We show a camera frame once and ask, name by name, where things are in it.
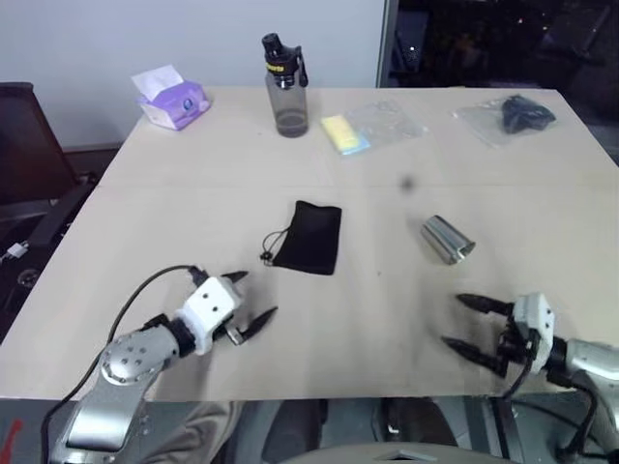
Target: plastic bag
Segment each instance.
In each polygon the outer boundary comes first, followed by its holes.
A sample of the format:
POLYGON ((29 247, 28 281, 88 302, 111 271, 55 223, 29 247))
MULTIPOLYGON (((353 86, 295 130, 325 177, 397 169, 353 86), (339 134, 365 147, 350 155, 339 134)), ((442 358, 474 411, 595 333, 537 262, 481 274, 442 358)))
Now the plastic bag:
POLYGON ((419 137, 427 132, 427 128, 410 119, 394 101, 367 104, 323 118, 321 123, 344 156, 419 137))
POLYGON ((544 131, 556 121, 548 108, 521 95, 463 107, 454 111, 454 116, 493 147, 507 145, 522 135, 544 131))

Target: metal cylinder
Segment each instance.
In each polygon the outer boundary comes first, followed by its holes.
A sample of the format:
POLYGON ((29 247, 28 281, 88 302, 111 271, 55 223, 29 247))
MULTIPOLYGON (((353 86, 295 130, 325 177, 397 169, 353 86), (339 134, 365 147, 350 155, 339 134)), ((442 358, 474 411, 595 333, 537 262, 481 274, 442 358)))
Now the metal cylinder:
POLYGON ((469 255, 475 242, 462 235, 441 216, 433 216, 422 226, 422 235, 445 264, 456 264, 469 255))

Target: purple tissue box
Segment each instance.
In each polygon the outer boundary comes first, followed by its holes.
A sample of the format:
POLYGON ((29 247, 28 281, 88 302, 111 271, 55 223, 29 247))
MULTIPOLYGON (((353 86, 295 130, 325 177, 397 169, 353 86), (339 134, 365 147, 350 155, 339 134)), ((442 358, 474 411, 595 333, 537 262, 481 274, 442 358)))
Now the purple tissue box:
POLYGON ((171 66, 134 76, 133 82, 142 93, 138 103, 148 119, 164 128, 179 131, 211 106, 202 86, 183 80, 171 66))

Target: white wall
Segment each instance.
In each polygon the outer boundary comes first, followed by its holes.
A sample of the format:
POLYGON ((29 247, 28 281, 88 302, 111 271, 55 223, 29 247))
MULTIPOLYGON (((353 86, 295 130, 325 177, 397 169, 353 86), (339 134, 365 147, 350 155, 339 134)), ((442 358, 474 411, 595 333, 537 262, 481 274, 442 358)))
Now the white wall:
POLYGON ((174 64, 262 85, 268 32, 301 44, 313 86, 374 86, 384 0, 0 0, 0 81, 31 81, 64 147, 124 140, 130 76, 174 64))

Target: black drawstring bag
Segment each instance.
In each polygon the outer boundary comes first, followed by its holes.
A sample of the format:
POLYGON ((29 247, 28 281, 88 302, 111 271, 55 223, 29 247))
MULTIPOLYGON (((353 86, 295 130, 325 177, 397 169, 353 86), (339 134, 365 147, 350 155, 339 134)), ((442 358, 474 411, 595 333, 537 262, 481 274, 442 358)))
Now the black drawstring bag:
POLYGON ((331 276, 338 260, 340 222, 340 208, 297 201, 288 228, 264 238, 260 259, 265 265, 331 276), (286 238, 274 258, 272 250, 284 234, 286 238), (267 247, 267 241, 274 235, 277 237, 267 247))

